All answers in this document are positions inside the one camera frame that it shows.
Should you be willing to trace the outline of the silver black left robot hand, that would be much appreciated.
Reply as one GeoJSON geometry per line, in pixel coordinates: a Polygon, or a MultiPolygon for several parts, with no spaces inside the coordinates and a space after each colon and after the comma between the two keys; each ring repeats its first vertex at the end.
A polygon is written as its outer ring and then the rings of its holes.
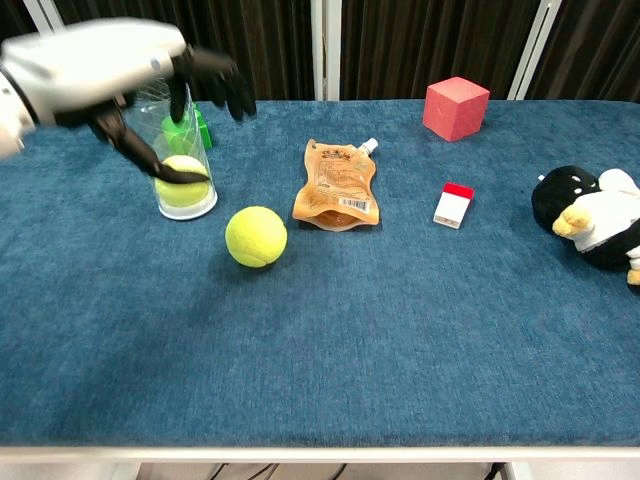
{"type": "Polygon", "coordinates": [[[139,89],[163,79],[171,119],[179,122],[193,78],[210,83],[213,103],[228,108],[234,120],[255,115],[255,97],[237,63],[189,44],[172,24],[106,18],[8,38],[1,44],[1,156],[19,153],[24,136],[39,126],[87,125],[150,177],[205,182],[206,174],[163,164],[123,117],[139,89]]]}

